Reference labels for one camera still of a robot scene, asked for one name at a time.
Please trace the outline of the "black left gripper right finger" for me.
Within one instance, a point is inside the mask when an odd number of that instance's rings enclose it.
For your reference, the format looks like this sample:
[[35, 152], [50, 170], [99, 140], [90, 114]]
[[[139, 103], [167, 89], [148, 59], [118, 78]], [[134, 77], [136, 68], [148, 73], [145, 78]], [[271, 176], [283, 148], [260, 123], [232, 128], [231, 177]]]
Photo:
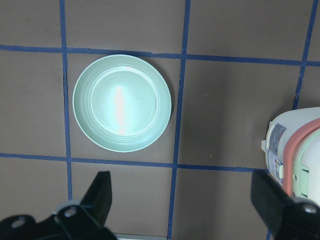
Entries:
[[318, 240], [320, 207], [292, 197], [263, 170], [251, 176], [250, 200], [275, 240]]

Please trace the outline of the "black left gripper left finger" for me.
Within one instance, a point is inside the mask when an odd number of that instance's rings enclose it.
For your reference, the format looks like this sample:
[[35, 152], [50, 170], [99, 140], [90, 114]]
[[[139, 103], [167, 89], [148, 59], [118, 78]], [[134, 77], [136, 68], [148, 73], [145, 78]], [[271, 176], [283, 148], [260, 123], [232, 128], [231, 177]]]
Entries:
[[111, 205], [111, 174], [100, 171], [83, 198], [61, 208], [54, 220], [65, 232], [96, 232], [104, 228]]

